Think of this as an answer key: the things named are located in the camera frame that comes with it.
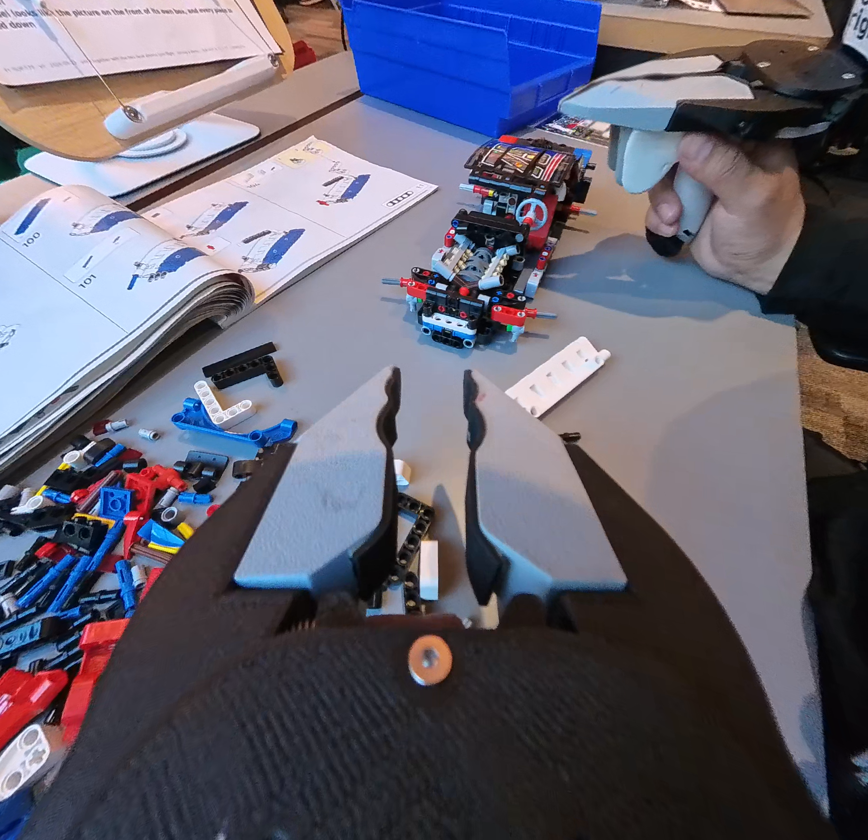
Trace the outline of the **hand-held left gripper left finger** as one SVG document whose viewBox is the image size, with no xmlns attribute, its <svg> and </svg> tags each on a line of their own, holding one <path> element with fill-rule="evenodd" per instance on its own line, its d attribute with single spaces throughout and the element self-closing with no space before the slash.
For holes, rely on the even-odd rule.
<svg viewBox="0 0 868 840">
<path fill-rule="evenodd" d="M 385 367 L 298 440 L 234 573 L 247 588 L 370 599 L 395 566 L 400 370 Z"/>
</svg>

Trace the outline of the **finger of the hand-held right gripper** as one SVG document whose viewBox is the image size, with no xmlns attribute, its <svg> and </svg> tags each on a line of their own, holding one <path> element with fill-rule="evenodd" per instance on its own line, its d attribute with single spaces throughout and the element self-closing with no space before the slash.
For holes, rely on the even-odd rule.
<svg viewBox="0 0 868 840">
<path fill-rule="evenodd" d="M 656 60 L 627 67 L 596 78 L 591 84 L 608 81 L 626 82 L 650 79 L 657 81 L 687 77 L 725 75 L 724 60 L 716 54 L 696 54 L 687 56 L 667 56 Z"/>
<path fill-rule="evenodd" d="M 662 131 L 683 102 L 754 100 L 752 88 L 728 75 L 683 75 L 670 79 L 604 78 L 577 89 L 559 104 L 568 117 L 638 130 Z"/>
</svg>

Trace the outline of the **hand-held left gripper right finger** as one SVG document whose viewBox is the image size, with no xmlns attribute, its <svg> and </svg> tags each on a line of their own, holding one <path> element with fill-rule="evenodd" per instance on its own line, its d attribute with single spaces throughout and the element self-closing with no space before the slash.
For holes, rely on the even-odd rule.
<svg viewBox="0 0 868 840">
<path fill-rule="evenodd" d="M 627 577 L 558 434 L 477 371 L 463 376 L 465 560 L 485 606 L 623 591 Z"/>
</svg>

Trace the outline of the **white long toy panel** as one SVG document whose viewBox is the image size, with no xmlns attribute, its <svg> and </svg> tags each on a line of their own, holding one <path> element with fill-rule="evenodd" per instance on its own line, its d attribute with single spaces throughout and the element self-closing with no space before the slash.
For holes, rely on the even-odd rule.
<svg viewBox="0 0 868 840">
<path fill-rule="evenodd" d="M 601 369 L 611 358 L 580 337 L 505 391 L 526 412 L 541 418 L 573 390 Z"/>
</svg>

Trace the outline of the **grey desk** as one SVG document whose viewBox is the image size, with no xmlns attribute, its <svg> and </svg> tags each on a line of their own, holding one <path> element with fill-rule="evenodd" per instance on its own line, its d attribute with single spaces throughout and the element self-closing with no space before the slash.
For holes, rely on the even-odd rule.
<svg viewBox="0 0 868 840">
<path fill-rule="evenodd" d="M 201 367 L 272 340 L 285 384 L 241 386 L 258 413 L 303 431 L 385 366 L 401 369 L 396 455 L 410 492 L 437 510 L 439 608 L 491 624 L 463 561 L 467 424 L 462 376 L 473 367 L 505 390 L 570 341 L 609 350 L 602 370 L 544 421 L 580 432 L 581 447 L 676 541 L 725 608 L 765 687 L 787 747 L 827 806 L 815 645 L 805 593 L 811 572 L 796 334 L 763 316 L 754 295 L 689 261 L 662 260 L 644 236 L 646 201 L 613 182 L 596 149 L 590 208 L 570 222 L 515 346 L 465 354 L 431 344 L 382 277 L 406 276 L 440 244 L 458 210 L 463 163 L 483 137 L 360 97 L 342 53 L 225 109 L 255 123 L 267 145 L 201 170 L 189 186 L 160 188 L 145 209 L 239 173 L 310 136 L 439 190 L 215 338 L 177 346 L 98 418 L 158 431 L 145 455 L 174 461 L 191 448 L 220 451 L 169 422 Z"/>
</svg>

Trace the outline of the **person's right hand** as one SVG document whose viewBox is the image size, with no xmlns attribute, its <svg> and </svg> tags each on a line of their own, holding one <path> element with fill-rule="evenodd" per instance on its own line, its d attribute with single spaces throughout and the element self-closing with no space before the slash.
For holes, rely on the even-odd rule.
<svg viewBox="0 0 868 840">
<path fill-rule="evenodd" d="M 797 158 L 789 141 L 736 144 L 702 133 L 679 144 L 678 174 L 712 193 L 691 254 L 708 275 L 756 294 L 769 292 L 806 216 Z"/>
</svg>

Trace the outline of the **printed sticker sheet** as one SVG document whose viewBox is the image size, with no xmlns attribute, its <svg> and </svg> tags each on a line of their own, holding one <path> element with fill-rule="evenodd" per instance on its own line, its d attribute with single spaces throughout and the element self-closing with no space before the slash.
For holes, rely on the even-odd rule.
<svg viewBox="0 0 868 840">
<path fill-rule="evenodd" d="M 607 122 L 594 121 L 589 118 L 576 118 L 562 113 L 546 118 L 537 123 L 537 129 L 581 142 L 608 146 L 611 127 Z"/>
</svg>

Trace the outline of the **blue curved toy panel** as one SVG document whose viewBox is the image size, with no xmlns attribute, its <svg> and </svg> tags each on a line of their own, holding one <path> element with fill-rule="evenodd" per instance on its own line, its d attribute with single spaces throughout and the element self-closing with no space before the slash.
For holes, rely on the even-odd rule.
<svg viewBox="0 0 868 840">
<path fill-rule="evenodd" d="M 199 399 L 185 399 L 180 412 L 171 416 L 172 424 L 188 432 L 202 432 L 229 441 L 244 442 L 254 445 L 257 449 L 268 449 L 278 444 L 289 442 L 296 434 L 298 423 L 283 419 L 276 425 L 264 430 L 253 430 L 249 433 L 235 433 L 223 430 L 208 416 L 208 412 Z"/>
</svg>

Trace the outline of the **white angled toy beam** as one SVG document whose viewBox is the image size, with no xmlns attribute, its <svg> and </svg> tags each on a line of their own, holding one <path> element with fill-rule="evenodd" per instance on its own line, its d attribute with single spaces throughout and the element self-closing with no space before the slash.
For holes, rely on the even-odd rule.
<svg viewBox="0 0 868 840">
<path fill-rule="evenodd" d="M 245 399 L 232 405 L 222 405 L 216 391 L 205 380 L 194 383 L 193 389 L 208 419 L 220 430 L 230 431 L 236 425 L 247 421 L 257 412 L 256 406 L 249 399 Z"/>
</svg>

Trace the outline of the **blue plastic bin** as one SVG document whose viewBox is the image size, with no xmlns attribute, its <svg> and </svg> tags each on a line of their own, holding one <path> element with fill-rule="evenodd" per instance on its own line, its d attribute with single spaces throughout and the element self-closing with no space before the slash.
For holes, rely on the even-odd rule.
<svg viewBox="0 0 868 840">
<path fill-rule="evenodd" d="M 375 43 L 414 42 L 503 56 L 527 45 L 594 61 L 602 7 L 586 0 L 340 0 L 355 50 L 362 32 Z"/>
<path fill-rule="evenodd" d="M 553 115 L 562 97 L 590 79 L 595 32 L 552 25 L 565 43 L 508 40 L 505 31 L 435 24 L 380 32 L 347 23 L 364 95 L 489 137 Z"/>
</svg>

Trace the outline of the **black angled toy beam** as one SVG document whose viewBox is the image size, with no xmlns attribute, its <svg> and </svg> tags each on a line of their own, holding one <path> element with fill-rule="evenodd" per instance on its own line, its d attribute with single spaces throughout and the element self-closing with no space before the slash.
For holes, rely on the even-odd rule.
<svg viewBox="0 0 868 840">
<path fill-rule="evenodd" d="M 225 390 L 234 385 L 265 377 L 272 387 L 284 384 L 272 354 L 277 351 L 274 342 L 266 342 L 250 350 L 223 358 L 202 368 L 204 378 L 210 380 L 213 387 Z"/>
</svg>

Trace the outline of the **partly built toy car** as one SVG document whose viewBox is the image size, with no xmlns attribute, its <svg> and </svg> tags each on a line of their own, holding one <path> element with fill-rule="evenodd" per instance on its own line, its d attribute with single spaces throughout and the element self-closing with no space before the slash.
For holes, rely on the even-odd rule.
<svg viewBox="0 0 868 840">
<path fill-rule="evenodd" d="M 594 164 L 587 149 L 542 138 L 500 136 L 464 167 L 479 206 L 460 208 L 428 265 L 398 286 L 432 341 L 464 351 L 499 332 L 515 342 L 530 319 L 553 319 L 531 306 L 571 216 L 584 211 Z"/>
</svg>

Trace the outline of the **thick building instruction booklet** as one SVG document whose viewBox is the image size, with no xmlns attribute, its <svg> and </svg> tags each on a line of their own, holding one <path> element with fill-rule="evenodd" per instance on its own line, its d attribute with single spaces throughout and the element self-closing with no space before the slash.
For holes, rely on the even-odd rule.
<svg viewBox="0 0 868 840">
<path fill-rule="evenodd" d="M 231 323 L 437 191 L 315 137 L 137 213 L 55 187 L 1 227 L 1 467 L 204 320 Z"/>
</svg>

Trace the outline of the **wooden book stand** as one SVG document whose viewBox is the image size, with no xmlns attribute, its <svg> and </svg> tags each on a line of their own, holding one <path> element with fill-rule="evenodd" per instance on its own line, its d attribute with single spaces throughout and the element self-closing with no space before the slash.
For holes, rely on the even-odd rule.
<svg viewBox="0 0 868 840">
<path fill-rule="evenodd" d="M 41 151 L 100 162 L 277 85 L 294 69 L 292 41 L 274 0 L 251 2 L 281 53 L 46 84 L 2 84 L 2 127 Z"/>
</svg>

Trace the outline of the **printed instruction sheet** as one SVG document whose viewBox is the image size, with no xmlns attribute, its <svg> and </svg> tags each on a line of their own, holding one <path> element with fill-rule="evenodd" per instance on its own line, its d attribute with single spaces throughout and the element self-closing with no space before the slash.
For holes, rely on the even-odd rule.
<svg viewBox="0 0 868 840">
<path fill-rule="evenodd" d="M 204 65 L 281 53 L 251 0 L 1 0 L 1 81 Z"/>
</svg>

